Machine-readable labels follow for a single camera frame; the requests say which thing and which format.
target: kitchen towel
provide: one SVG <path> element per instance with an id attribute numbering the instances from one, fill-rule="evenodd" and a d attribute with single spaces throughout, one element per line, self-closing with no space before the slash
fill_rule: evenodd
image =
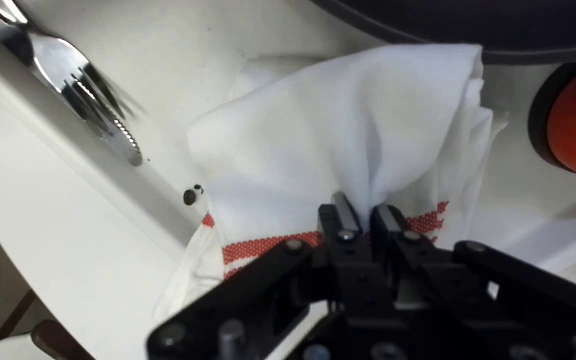
<path id="1" fill-rule="evenodd" d="M 188 142 L 209 214 L 181 272 L 228 278 L 286 239 L 315 244 L 317 206 L 333 192 L 364 228 L 385 203 L 437 246 L 462 240 L 495 134 L 479 107 L 479 53 L 375 49 L 243 86 L 196 120 Z M 160 316 L 209 289 L 191 282 L 171 282 Z"/>

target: metal fork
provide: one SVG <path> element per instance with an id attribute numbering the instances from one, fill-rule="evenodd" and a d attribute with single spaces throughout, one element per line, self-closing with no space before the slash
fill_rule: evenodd
<path id="1" fill-rule="evenodd" d="M 0 0 L 0 44 L 51 89 L 115 154 L 142 164 L 142 151 L 124 127 L 107 82 L 64 39 L 31 25 L 13 0 Z"/>

